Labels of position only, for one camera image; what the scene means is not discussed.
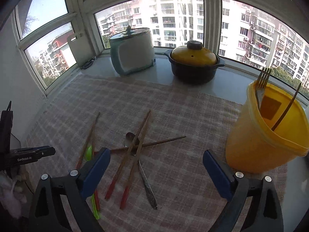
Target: checkered tablecloth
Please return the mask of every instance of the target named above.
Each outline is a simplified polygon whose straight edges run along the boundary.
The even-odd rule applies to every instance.
[[[206,149],[225,160],[228,133],[236,121],[240,104],[178,87],[127,78],[101,79],[79,75],[44,111],[30,130],[24,146],[50,145],[56,154],[28,164],[35,187],[44,173],[66,175],[76,166],[81,148],[95,116],[96,148],[122,147],[125,134],[136,132],[148,109],[152,109],[146,142],[186,135],[187,138],[142,150],[141,164],[158,201],[153,210],[143,182],[135,173],[125,210],[119,205],[132,160],[124,168],[112,197],[104,199],[123,154],[113,154],[98,185],[99,220],[105,231],[208,231],[226,204],[202,163]],[[283,199],[286,165],[270,175],[279,199]],[[77,224],[69,212],[74,231]],[[235,226],[239,231],[248,211],[247,201]]]

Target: dark casserole pot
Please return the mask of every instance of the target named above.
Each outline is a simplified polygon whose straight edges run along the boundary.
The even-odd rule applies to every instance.
[[[188,42],[187,46],[189,45],[190,48],[200,48],[197,46],[193,46]],[[171,68],[173,74],[180,79],[181,81],[189,84],[204,84],[209,81],[211,81],[217,71],[218,67],[223,67],[225,66],[225,61],[220,58],[218,55],[215,55],[216,57],[216,63],[213,65],[205,65],[205,66],[192,66],[189,64],[184,64],[175,61],[172,57],[172,51],[174,49],[167,50],[164,55],[166,55],[171,63]]]

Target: wooden chopstick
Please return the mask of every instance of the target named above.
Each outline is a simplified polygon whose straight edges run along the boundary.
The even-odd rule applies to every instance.
[[[91,149],[91,159],[93,159],[93,157],[95,156],[95,126],[93,127],[93,130],[92,130],[91,147],[92,147],[92,149]],[[98,199],[98,191],[97,191],[97,189],[95,189],[95,192],[93,194],[94,194],[94,198],[95,198],[96,210],[100,211],[101,208],[100,208],[100,201]]]
[[[137,137],[139,136],[139,134],[140,134],[140,132],[141,132],[141,130],[142,130],[146,120],[148,119],[148,116],[149,116],[150,112],[151,112],[151,110],[149,110],[147,112],[147,114],[145,115],[145,117],[144,117],[144,119],[143,119],[143,121],[142,121],[142,123],[141,123],[141,125],[140,125],[140,127],[139,127],[139,129],[138,129],[138,131],[137,131],[137,133],[136,133],[136,135],[134,137],[134,139],[132,140],[132,143],[130,144],[130,146],[129,146],[128,150],[127,150],[127,153],[123,157],[123,159],[122,159],[122,161],[121,161],[121,163],[120,163],[120,165],[119,165],[119,167],[117,169],[117,172],[116,172],[116,174],[115,174],[115,176],[114,176],[114,178],[112,180],[112,183],[109,185],[109,188],[108,188],[108,190],[106,192],[106,195],[105,195],[105,199],[106,200],[108,200],[112,196],[113,190],[115,188],[115,184],[116,184],[118,178],[120,177],[121,171],[122,171],[123,167],[125,166],[126,161],[129,158],[130,152],[131,152],[131,150],[132,150],[132,148],[133,148],[133,146],[134,146],[134,144],[135,144],[135,142],[137,140]]]
[[[98,121],[98,117],[99,117],[99,116],[100,116],[100,112],[98,112],[98,114],[97,114],[95,120],[93,121],[93,123],[92,123],[92,125],[91,125],[91,128],[90,128],[90,130],[89,130],[88,136],[87,136],[87,138],[86,138],[86,141],[85,141],[85,143],[84,143],[84,146],[82,147],[81,154],[80,154],[80,156],[79,156],[79,159],[78,159],[78,162],[77,162],[77,165],[76,165],[76,169],[77,169],[77,170],[81,168],[82,159],[84,158],[84,154],[85,154],[85,152],[86,152],[88,143],[89,143],[90,138],[91,138],[91,136],[92,136],[93,129],[94,129],[94,127],[95,127],[95,124],[96,124],[97,121]]]
[[[163,139],[163,140],[159,140],[159,141],[155,141],[155,142],[148,142],[148,143],[144,143],[142,145],[142,147],[150,147],[150,146],[154,146],[154,145],[159,145],[159,144],[163,144],[163,143],[166,143],[166,142],[171,142],[171,141],[174,141],[174,140],[178,140],[178,139],[182,139],[182,138],[186,138],[186,136],[179,136],[179,137],[176,137],[176,138],[168,138],[168,139]],[[117,152],[123,152],[123,151],[126,151],[128,148],[127,147],[122,147],[122,148],[116,148],[116,149],[111,149],[111,153],[117,153]]]
[[[130,187],[132,185],[133,178],[134,178],[134,171],[135,171],[135,168],[137,167],[137,163],[138,163],[139,157],[141,155],[142,145],[143,145],[143,142],[144,142],[147,130],[148,130],[149,119],[150,118],[147,119],[147,122],[146,122],[145,127],[144,127],[143,132],[142,132],[141,140],[140,140],[140,143],[138,145],[136,155],[134,157],[134,162],[133,162],[133,165],[132,165],[132,168],[131,168],[131,171],[130,171],[129,178],[127,180],[126,188],[125,188],[123,195],[122,195],[122,199],[121,199],[121,203],[120,203],[120,209],[124,209],[126,207],[126,201],[127,201],[128,195],[129,195],[129,190],[130,190]]]
[[[280,118],[277,120],[277,122],[276,122],[276,123],[274,124],[274,126],[272,127],[272,129],[271,129],[272,131],[274,131],[274,130],[277,128],[277,126],[280,124],[280,122],[282,121],[282,119],[285,117],[285,115],[286,115],[287,112],[289,111],[290,107],[292,106],[292,104],[293,104],[293,102],[294,102],[294,100],[295,100],[295,98],[296,98],[296,96],[297,96],[297,93],[298,93],[298,91],[299,91],[301,85],[302,85],[302,83],[299,83],[299,86],[298,86],[298,88],[297,88],[297,90],[296,90],[296,92],[295,92],[293,98],[291,99],[290,103],[288,104],[288,106],[287,106],[286,109],[284,110],[283,114],[280,116]]]

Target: screw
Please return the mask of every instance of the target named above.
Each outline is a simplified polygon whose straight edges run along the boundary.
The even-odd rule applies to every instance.
[[[47,178],[48,178],[48,174],[46,174],[46,173],[41,176],[42,180],[46,180]]]
[[[271,178],[270,178],[269,176],[265,176],[265,180],[266,180],[267,182],[271,182]]]
[[[78,171],[77,171],[77,170],[72,170],[72,171],[70,172],[70,175],[71,175],[71,176],[76,176],[76,175],[78,175]]]
[[[242,178],[244,176],[242,172],[236,172],[235,175],[237,178]]]

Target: yellow plastic bucket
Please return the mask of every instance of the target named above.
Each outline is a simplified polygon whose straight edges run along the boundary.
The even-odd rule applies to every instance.
[[[262,173],[308,153],[309,125],[304,110],[295,100],[273,132],[271,128],[292,96],[267,84],[260,113],[254,86],[255,82],[248,85],[247,100],[228,136],[225,158],[239,171]]]

